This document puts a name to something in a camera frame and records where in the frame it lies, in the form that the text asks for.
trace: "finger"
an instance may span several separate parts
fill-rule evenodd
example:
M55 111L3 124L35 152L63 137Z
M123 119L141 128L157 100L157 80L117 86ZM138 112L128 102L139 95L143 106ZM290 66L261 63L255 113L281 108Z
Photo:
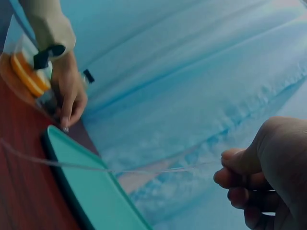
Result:
M72 106L75 98L76 97L72 94L64 95L63 105L61 109L61 125L63 127L69 126L69 120L71 118Z
M252 143L246 150L237 151L237 149L231 149L223 152L222 164L224 167L240 175L251 175L261 172L255 143Z
M275 191L260 192L245 188L230 189L227 197L235 208L257 207L260 212L276 212L281 201Z
M245 224L252 230L274 230L275 216L262 214L256 207L244 210Z
M72 126L77 121L80 120L81 115L83 114L84 109L86 107L86 104L87 104L87 100L82 100L82 101L76 103L76 107L74 108L74 110L71 114L71 118L69 120L68 126Z
M249 190L272 190L272 187L261 172L249 176L242 176L227 168L222 168L215 173L213 179L222 188L227 189L245 187Z

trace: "green plastic lid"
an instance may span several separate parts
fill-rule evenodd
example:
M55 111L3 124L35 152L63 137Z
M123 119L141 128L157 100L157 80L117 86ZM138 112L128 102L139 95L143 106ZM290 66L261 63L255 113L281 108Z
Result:
M106 168L103 161L62 131L49 126L44 136L52 160ZM152 230L113 174L54 167L60 187L87 230Z

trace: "reddish-brown table surface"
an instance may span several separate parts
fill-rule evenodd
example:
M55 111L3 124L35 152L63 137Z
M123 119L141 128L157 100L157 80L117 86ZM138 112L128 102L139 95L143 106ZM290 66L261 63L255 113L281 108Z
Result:
M26 102L16 96L12 87L21 93ZM31 103L33 98L13 73L9 56L2 54L0 138L21 153L46 158L40 137L52 121L34 109ZM81 122L70 130L70 135L95 151ZM80 229L50 167L18 158L3 145L0 145L0 229Z

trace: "light blue cloth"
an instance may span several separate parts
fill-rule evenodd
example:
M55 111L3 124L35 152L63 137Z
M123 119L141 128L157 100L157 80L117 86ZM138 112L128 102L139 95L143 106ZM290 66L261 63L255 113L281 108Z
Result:
M81 70L83 116L110 168L195 149L171 167L246 147L272 115L307 118L307 14L299 0L63 0ZM131 199L157 230L247 229L213 163L161 174Z

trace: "beige sleeve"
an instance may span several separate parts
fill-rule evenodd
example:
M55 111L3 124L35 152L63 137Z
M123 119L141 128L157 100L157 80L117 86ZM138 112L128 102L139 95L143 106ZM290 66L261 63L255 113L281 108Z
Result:
M38 48L61 44L65 53L73 50L76 37L71 23L62 13L59 0L19 0L35 33Z

